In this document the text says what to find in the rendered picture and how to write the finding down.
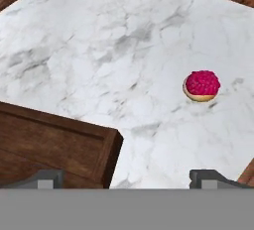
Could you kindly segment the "brown wooden tray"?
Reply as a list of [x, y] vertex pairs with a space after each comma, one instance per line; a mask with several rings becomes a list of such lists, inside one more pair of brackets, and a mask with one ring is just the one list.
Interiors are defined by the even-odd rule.
[[64, 188], [108, 188], [122, 143], [116, 129], [0, 102], [0, 187], [57, 170]]

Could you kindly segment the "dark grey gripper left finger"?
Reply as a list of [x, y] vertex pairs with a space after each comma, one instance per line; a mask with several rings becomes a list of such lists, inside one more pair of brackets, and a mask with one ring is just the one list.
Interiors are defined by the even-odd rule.
[[56, 189], [62, 188], [64, 172], [62, 170], [39, 170], [29, 178], [4, 185], [4, 188]]

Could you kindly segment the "pink frosted cupcake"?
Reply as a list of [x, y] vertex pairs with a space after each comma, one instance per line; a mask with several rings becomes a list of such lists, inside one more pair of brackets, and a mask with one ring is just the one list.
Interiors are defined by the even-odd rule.
[[183, 84], [185, 95], [196, 102], [212, 100], [217, 95], [219, 88], [219, 79], [210, 70], [193, 71]]

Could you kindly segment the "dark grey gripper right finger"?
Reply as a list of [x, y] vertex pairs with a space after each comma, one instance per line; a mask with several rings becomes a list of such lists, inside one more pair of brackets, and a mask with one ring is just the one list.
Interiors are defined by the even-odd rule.
[[249, 188], [223, 176], [216, 170], [190, 170], [190, 189]]

